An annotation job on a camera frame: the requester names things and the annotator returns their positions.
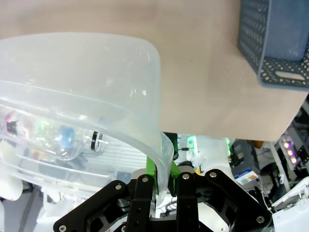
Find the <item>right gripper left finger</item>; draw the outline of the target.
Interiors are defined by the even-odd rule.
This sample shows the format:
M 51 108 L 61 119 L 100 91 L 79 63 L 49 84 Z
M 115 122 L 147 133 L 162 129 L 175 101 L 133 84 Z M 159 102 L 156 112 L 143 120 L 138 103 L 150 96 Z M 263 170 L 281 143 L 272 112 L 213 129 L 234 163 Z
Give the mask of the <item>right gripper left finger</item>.
M 58 219 L 55 232 L 152 232 L 156 175 L 138 170 L 129 183 L 114 180 Z

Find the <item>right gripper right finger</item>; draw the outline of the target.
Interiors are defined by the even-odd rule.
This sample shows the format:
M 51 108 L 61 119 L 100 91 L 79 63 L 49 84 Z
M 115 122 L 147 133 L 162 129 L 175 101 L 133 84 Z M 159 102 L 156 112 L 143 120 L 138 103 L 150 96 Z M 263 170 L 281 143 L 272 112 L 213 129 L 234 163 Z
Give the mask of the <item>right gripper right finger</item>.
M 219 169 L 198 175 L 191 167 L 172 163 L 169 190 L 177 197 L 178 232 L 211 231 L 199 220 L 199 203 L 213 209 L 230 232 L 261 232 L 272 221 L 271 214 L 257 200 Z

